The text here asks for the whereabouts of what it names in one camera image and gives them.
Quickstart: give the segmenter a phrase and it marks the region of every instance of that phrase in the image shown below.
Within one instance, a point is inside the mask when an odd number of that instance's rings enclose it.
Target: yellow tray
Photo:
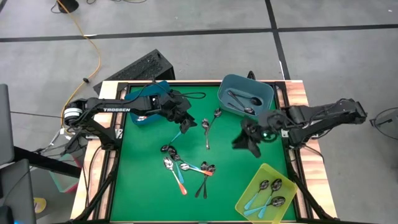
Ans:
[[[281,207],[273,207],[272,205],[268,206],[264,214],[264,217],[262,219],[258,217],[260,210],[254,212],[251,215],[245,216],[243,214],[244,211],[246,211],[244,209],[244,206],[259,191],[260,183],[263,180],[268,180],[269,186],[265,190],[259,192],[256,199],[253,201],[252,205],[250,206],[249,210],[261,207],[265,204],[272,191],[271,183],[278,178],[282,179],[282,187],[278,191],[275,191],[272,194],[272,198],[276,196],[283,196],[286,199],[285,203]],[[290,181],[281,173],[277,172],[270,165],[262,164],[259,170],[254,175],[253,179],[250,181],[250,184],[248,185],[246,190],[243,192],[241,198],[236,203],[235,210],[239,212],[247,220],[252,222],[267,222],[272,224],[280,223],[287,208],[292,202],[294,195],[296,194],[296,191],[297,191],[297,186],[295,183]]]

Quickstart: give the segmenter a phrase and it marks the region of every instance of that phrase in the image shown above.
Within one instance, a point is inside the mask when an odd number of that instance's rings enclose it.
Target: green mat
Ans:
[[[203,118],[213,119],[218,107],[218,86],[172,86],[181,93],[202,91],[202,100],[190,100],[189,113],[198,123],[172,144],[181,158],[200,166],[203,161],[216,165],[207,181],[208,198],[195,193],[204,175],[183,171],[183,196],[171,171],[163,165],[160,148],[179,132],[178,125],[162,118],[146,126],[136,126],[126,118],[118,178],[113,198],[111,221],[239,221],[246,220],[234,206],[262,163],[287,176],[281,139],[260,145],[262,156],[256,159],[248,150],[233,150],[231,142],[240,133],[242,117],[225,112],[210,129],[210,150],[205,147]],[[283,220],[295,220],[294,208],[288,208]]]

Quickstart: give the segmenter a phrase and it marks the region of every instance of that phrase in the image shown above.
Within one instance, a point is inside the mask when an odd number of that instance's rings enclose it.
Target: floor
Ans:
[[[71,92],[95,69],[95,52],[86,40],[65,38],[79,33],[67,15],[50,12],[54,0],[0,2],[0,9],[4,6],[0,82],[9,86],[11,110],[59,116]],[[158,49],[174,66],[177,79],[222,79],[230,73],[245,76],[252,70],[258,79],[303,80],[311,105],[354,98],[369,118],[397,106],[396,0],[78,2],[73,15],[85,34],[104,34],[94,40],[103,66],[78,97],[96,96],[94,84]],[[247,33],[237,34],[237,28]],[[173,33],[203,29],[224,31]],[[154,37],[153,32],[161,35]],[[134,37],[133,33],[146,34]],[[49,41],[29,37],[49,37]],[[12,127],[15,145],[34,150],[50,142],[60,120],[12,114]],[[366,122],[340,126],[320,145],[338,216],[348,221],[395,223],[397,141]],[[38,223],[67,220],[74,195],[57,192],[44,170],[32,171],[32,181],[35,195],[51,201]]]

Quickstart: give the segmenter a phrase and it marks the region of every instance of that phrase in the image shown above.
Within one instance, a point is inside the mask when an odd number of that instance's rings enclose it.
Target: spoon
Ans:
[[[165,157],[165,158],[163,158],[163,163],[164,163],[164,166],[166,166],[166,168],[167,168],[168,170],[171,170],[171,171],[172,171],[172,173],[173,173],[173,175],[174,175],[174,177],[175,177],[175,180],[177,181],[178,186],[180,187],[181,193],[182,193],[183,195],[186,195],[186,194],[187,194],[187,190],[185,189],[184,185],[182,185],[182,184],[180,183],[180,181],[178,180],[178,178],[177,178],[177,176],[175,175],[175,172],[174,172],[174,170],[173,170],[173,166],[174,166],[173,161],[172,161],[171,159],[169,159],[168,157]]]
[[[243,111],[241,108],[238,108],[237,106],[233,105],[232,103],[228,103],[228,105],[232,106],[234,109],[236,109],[238,111],[242,111],[243,113],[247,113],[247,112]]]
[[[275,191],[279,190],[281,187],[282,187],[282,180],[279,179],[279,178],[276,179],[276,180],[274,180],[273,183],[271,184],[271,190],[272,190],[272,191],[271,191],[271,195],[269,196],[268,200],[272,197],[272,194],[273,194]],[[263,218],[265,212],[266,212],[266,206],[259,212],[258,217],[259,217],[259,218]]]
[[[207,167],[207,171],[211,172],[212,174],[216,171],[216,166],[215,165],[210,165]],[[208,175],[205,176],[205,180],[203,183],[205,183],[205,187],[203,189],[203,198],[207,199],[207,189],[206,189],[206,180],[207,180]]]
[[[206,163],[206,162],[202,162],[202,165],[201,165],[200,167],[201,167],[201,169],[206,168],[206,170],[212,170],[213,172],[216,171],[216,166],[215,166],[215,165],[207,166],[207,163]],[[207,177],[208,177],[208,176],[205,175],[205,179],[204,179],[203,183],[201,184],[201,186],[199,187],[198,191],[196,192],[195,197],[198,197],[199,194],[200,194],[201,188],[202,188],[203,186],[206,186]]]
[[[250,99],[250,103],[253,104],[253,105],[256,105],[256,106],[261,106],[262,105],[261,100],[259,98],[255,97],[255,96],[254,97],[249,97],[249,96],[239,95],[239,94],[236,94],[236,93],[235,93],[235,95],[238,96],[238,97]]]
[[[209,129],[208,129],[207,131],[210,130],[211,125],[213,124],[214,120],[215,120],[216,118],[219,118],[219,117],[221,116],[221,114],[222,114],[221,109],[217,108],[216,110],[214,110],[214,118],[213,118],[213,120],[211,121],[211,123],[210,123],[210,125],[209,125]]]
[[[213,173],[210,172],[210,171],[195,169],[195,168],[193,168],[193,167],[190,167],[190,166],[189,166],[188,164],[186,164],[186,163],[181,163],[181,164],[180,164],[180,168],[181,168],[182,170],[189,170],[189,169],[191,169],[191,170],[194,170],[194,171],[197,171],[197,172],[201,172],[202,174],[213,175]]]
[[[170,155],[171,158],[173,158],[173,156],[175,156],[175,155],[178,155],[178,154],[177,154],[177,150],[176,150],[173,146],[169,146],[168,152],[169,152],[169,155]],[[188,164],[188,165],[189,165],[190,167],[192,167],[192,168],[199,169],[199,168],[197,168],[196,166],[194,166],[194,165],[192,165],[192,164],[189,164],[189,163],[185,162],[183,159],[181,159],[180,155],[178,155],[178,160],[181,161],[181,162],[183,162],[183,163]]]
[[[246,209],[246,210],[249,209],[251,204],[254,202],[254,199],[256,199],[257,195],[259,194],[259,192],[261,190],[265,190],[266,188],[268,188],[268,186],[269,186],[269,181],[268,180],[263,180],[260,183],[259,191],[253,196],[253,198],[250,199],[250,201],[247,204],[245,204],[244,209]]]
[[[270,203],[268,203],[268,201],[267,201],[267,203],[266,203],[264,206],[261,206],[261,207],[258,207],[258,208],[252,209],[252,210],[247,210],[247,211],[243,212],[243,215],[245,215],[245,216],[251,215],[251,214],[253,214],[254,212],[256,212],[256,211],[258,211],[258,210],[260,210],[260,209],[265,209],[265,208],[267,208],[267,206],[269,206],[269,205],[272,205],[272,206],[274,206],[274,207],[281,207],[281,206],[285,203],[285,201],[286,201],[285,197],[283,197],[283,196],[276,196],[276,197],[274,197],[274,198],[271,200]]]
[[[201,169],[201,170],[207,170],[208,167],[209,167],[209,165],[207,164],[206,161],[203,161],[203,162],[200,164],[200,169]],[[195,197],[198,197],[198,196],[199,196],[201,187],[203,186],[203,183],[201,184],[200,188],[197,190],[197,192],[196,192],[196,194],[195,194]]]
[[[171,144],[176,140],[179,136],[181,135],[181,131],[167,144],[164,145],[160,148],[161,152],[167,152],[169,150],[169,147],[172,147]]]
[[[182,177],[182,173],[180,171],[180,168],[178,168],[178,164],[177,164],[177,161],[181,161],[180,155],[174,154],[174,155],[170,155],[170,157],[176,162],[175,166],[177,168],[178,179],[180,179],[181,184],[183,184],[184,183],[184,178]]]
[[[208,130],[209,130],[209,128],[210,128],[209,121],[208,121],[206,118],[203,119],[203,121],[201,122],[201,126],[205,129],[206,149],[210,149],[210,146],[209,146],[209,138],[208,138],[208,135],[207,135]]]
[[[241,106],[243,107],[243,111],[244,111],[244,112],[246,112],[246,113],[248,113],[248,114],[251,114],[251,115],[255,115],[255,114],[256,114],[256,113],[254,112],[253,108],[245,107],[245,106],[243,105],[243,103],[236,97],[235,93],[233,93],[231,90],[228,90],[228,95],[229,95],[229,96],[232,96],[232,98],[234,98],[234,100],[235,100],[236,102],[238,102],[239,105],[241,105]]]

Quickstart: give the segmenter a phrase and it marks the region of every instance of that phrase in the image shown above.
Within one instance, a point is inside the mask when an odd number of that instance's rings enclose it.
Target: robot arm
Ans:
[[[172,90],[164,95],[139,96],[133,100],[107,100],[98,98],[79,99],[67,105],[64,123],[99,137],[103,149],[120,147],[113,128],[104,128],[93,117],[97,113],[134,113],[138,116],[159,114],[168,121],[180,124],[181,133],[196,126],[194,118],[187,113],[189,101],[179,92]]]
[[[361,124],[366,113],[359,102],[341,99],[336,103],[316,107],[289,106],[259,115],[259,122],[244,118],[241,134],[233,141],[234,149],[249,149],[260,157],[257,146],[261,141],[273,142],[281,130],[288,131],[289,144],[305,144],[312,136],[323,134],[341,124]]]

